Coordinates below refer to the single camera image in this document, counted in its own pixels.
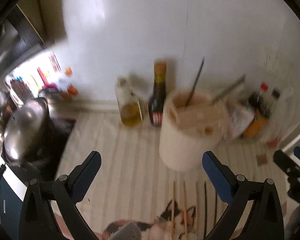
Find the light wooden chopstick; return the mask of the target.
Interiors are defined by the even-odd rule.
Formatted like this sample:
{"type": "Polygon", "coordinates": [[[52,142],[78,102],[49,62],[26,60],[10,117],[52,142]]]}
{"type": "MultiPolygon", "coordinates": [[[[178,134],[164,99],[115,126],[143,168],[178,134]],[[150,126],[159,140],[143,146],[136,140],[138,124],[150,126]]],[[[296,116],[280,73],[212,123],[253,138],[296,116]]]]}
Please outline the light wooden chopstick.
{"type": "Polygon", "coordinates": [[[199,227],[199,185],[198,181],[196,181],[196,219],[195,219],[195,236],[198,237],[198,227],[199,227]]]}
{"type": "Polygon", "coordinates": [[[187,201],[186,201],[186,187],[185,181],[183,181],[183,199],[184,199],[184,236],[185,240],[188,240],[188,229],[187,229],[187,201]]]}
{"type": "Polygon", "coordinates": [[[175,214],[175,181],[172,181],[172,210],[171,210],[171,230],[170,230],[170,240],[174,240],[174,214],[175,214]]]}

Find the small brown square tag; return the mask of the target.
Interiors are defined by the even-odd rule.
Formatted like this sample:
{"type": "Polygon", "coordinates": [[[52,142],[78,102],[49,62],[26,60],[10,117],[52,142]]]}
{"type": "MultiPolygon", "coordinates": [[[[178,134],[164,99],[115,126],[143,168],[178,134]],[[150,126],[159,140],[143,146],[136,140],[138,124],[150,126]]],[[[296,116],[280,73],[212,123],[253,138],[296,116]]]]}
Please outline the small brown square tag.
{"type": "Polygon", "coordinates": [[[266,165],[268,163],[268,158],[266,154],[256,155],[256,161],[258,166],[266,165]]]}

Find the clear plastic bag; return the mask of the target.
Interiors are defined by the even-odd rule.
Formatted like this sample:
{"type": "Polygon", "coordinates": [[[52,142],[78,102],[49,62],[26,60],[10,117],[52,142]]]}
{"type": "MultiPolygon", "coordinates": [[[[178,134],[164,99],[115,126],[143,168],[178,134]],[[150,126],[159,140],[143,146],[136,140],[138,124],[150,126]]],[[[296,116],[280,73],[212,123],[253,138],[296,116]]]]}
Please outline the clear plastic bag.
{"type": "Polygon", "coordinates": [[[276,148],[286,136],[296,108],[296,96],[292,87],[283,90],[274,106],[269,125],[264,134],[264,143],[269,148],[276,148]]]}

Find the white seasoning packet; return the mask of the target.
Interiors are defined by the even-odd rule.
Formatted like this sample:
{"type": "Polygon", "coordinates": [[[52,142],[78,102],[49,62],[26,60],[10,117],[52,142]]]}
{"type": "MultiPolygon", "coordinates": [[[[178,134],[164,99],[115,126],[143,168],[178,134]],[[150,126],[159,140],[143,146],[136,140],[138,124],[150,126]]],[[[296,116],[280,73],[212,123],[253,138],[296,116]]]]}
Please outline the white seasoning packet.
{"type": "Polygon", "coordinates": [[[229,115],[229,126],[226,133],[226,140],[237,139],[251,124],[255,113],[240,103],[227,101],[226,107],[229,115]]]}

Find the black cap sauce bottle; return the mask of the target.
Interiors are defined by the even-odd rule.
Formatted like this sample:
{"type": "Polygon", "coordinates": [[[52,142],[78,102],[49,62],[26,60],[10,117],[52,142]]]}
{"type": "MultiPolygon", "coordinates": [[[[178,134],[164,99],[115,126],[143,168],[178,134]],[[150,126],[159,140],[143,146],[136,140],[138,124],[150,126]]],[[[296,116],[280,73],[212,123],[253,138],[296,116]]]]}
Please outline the black cap sauce bottle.
{"type": "Polygon", "coordinates": [[[280,98],[281,92],[274,88],[270,95],[270,99],[265,102],[265,117],[270,118],[271,114],[273,113],[274,107],[278,99],[280,98]]]}

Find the red cap sauce bottle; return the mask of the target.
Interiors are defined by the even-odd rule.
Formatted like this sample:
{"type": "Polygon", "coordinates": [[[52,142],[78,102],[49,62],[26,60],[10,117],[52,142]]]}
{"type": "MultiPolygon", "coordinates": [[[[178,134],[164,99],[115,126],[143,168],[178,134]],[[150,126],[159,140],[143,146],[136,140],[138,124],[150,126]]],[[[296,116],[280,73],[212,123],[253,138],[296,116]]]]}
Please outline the red cap sauce bottle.
{"type": "Polygon", "coordinates": [[[260,90],[253,92],[248,99],[249,105],[265,118],[269,118],[268,107],[265,103],[264,94],[268,91],[268,85],[265,82],[260,84],[260,90]]]}

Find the steel wok with lid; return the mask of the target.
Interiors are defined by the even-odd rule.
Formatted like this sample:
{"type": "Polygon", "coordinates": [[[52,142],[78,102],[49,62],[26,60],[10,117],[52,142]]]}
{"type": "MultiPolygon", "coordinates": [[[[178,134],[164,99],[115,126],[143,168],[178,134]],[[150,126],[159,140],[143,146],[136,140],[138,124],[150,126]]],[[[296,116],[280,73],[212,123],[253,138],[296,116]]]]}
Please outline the steel wok with lid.
{"type": "Polygon", "coordinates": [[[13,112],[4,134],[4,156],[9,164],[20,166],[44,157],[42,150],[53,135],[46,98],[33,98],[13,112]]]}

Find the striped cat pattern mat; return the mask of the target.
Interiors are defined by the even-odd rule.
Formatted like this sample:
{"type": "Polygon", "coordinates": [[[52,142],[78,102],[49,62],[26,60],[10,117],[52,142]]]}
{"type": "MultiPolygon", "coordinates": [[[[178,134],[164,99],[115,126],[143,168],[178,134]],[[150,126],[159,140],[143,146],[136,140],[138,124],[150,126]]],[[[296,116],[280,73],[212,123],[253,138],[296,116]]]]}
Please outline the striped cat pattern mat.
{"type": "MultiPolygon", "coordinates": [[[[198,237],[204,235],[204,181],[207,186],[207,231],[213,228],[215,189],[201,166],[180,173],[168,169],[159,157],[160,129],[149,122],[128,128],[117,113],[53,112],[53,116],[75,119],[61,157],[58,175],[69,174],[91,151],[98,151],[102,166],[78,209],[94,232],[102,233],[113,221],[132,219],[151,223],[172,199],[184,207],[183,181],[187,207],[196,205],[199,185],[198,237]]],[[[218,198],[217,220],[226,204],[218,198]]]]}

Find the brown chopstick in holder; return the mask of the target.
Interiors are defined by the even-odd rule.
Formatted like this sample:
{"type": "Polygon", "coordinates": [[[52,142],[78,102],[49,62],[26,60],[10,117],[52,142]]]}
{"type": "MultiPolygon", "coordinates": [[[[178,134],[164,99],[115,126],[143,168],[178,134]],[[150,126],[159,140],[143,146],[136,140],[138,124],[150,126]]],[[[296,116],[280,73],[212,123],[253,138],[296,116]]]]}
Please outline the brown chopstick in holder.
{"type": "Polygon", "coordinates": [[[236,80],[234,83],[226,87],[224,90],[222,90],[218,95],[216,95],[211,101],[210,105],[214,105],[218,101],[222,100],[225,96],[227,96],[229,93],[231,93],[233,90],[235,90],[238,86],[243,84],[245,82],[246,75],[243,74],[238,80],[236,80]]]}

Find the white cylindrical utensil holder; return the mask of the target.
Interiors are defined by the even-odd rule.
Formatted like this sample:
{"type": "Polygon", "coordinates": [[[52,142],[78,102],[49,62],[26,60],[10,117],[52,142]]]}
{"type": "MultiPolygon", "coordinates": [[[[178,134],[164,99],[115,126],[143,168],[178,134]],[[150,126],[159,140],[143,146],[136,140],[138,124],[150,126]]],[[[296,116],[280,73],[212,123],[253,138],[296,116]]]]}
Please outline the white cylindrical utensil holder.
{"type": "Polygon", "coordinates": [[[178,172],[199,166],[203,153],[213,150],[229,127],[224,102],[212,105],[211,94],[198,90],[185,106],[189,94],[188,89],[170,92],[162,116],[159,155],[165,166],[178,172]]]}

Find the dark chopstick in holder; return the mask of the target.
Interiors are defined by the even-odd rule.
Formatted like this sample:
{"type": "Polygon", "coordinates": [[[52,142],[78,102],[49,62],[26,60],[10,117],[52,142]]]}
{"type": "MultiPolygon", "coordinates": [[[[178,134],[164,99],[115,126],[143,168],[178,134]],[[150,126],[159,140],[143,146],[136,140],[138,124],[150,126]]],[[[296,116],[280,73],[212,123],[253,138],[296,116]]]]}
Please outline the dark chopstick in holder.
{"type": "Polygon", "coordinates": [[[192,98],[193,98],[194,92],[195,92],[195,90],[196,90],[197,83],[198,83],[198,81],[199,81],[201,72],[202,72],[203,67],[204,67],[204,62],[205,62],[205,57],[202,58],[202,61],[201,61],[201,64],[200,64],[200,68],[199,68],[198,73],[197,73],[197,75],[196,75],[195,81],[194,81],[194,83],[193,83],[193,86],[192,86],[192,88],[191,88],[191,91],[190,91],[190,93],[189,93],[189,96],[187,97],[187,99],[186,99],[186,101],[185,101],[185,107],[187,107],[187,106],[190,104],[190,102],[191,102],[191,100],[192,100],[192,98]]]}

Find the dark soy sauce bottle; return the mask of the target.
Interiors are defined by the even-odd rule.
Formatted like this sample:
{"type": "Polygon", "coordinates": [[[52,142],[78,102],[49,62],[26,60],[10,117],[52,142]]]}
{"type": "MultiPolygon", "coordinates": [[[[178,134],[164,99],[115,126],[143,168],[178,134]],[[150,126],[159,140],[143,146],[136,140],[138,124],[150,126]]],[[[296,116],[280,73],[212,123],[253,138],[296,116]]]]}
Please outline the dark soy sauce bottle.
{"type": "Polygon", "coordinates": [[[153,94],[148,102],[149,119],[153,126],[161,126],[166,99],[166,68],[167,64],[158,61],[154,64],[153,94]]]}

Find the glass oil dispenser bottle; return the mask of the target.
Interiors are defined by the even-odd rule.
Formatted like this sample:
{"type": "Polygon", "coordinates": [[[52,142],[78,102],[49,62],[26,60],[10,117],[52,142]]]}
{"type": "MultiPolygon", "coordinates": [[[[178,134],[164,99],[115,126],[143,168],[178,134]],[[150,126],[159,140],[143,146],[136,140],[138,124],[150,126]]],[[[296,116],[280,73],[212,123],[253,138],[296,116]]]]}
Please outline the glass oil dispenser bottle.
{"type": "Polygon", "coordinates": [[[115,95],[122,123],[127,127],[142,123],[145,116],[143,98],[134,92],[126,77],[117,78],[115,95]]]}

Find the black range hood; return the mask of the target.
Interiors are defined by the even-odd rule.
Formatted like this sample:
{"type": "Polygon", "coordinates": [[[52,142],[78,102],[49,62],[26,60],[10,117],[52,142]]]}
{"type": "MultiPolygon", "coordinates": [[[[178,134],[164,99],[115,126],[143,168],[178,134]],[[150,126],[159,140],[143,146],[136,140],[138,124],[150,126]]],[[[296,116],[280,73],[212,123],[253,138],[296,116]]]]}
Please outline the black range hood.
{"type": "Polygon", "coordinates": [[[0,25],[0,80],[44,48],[38,31],[15,5],[0,25]]]}

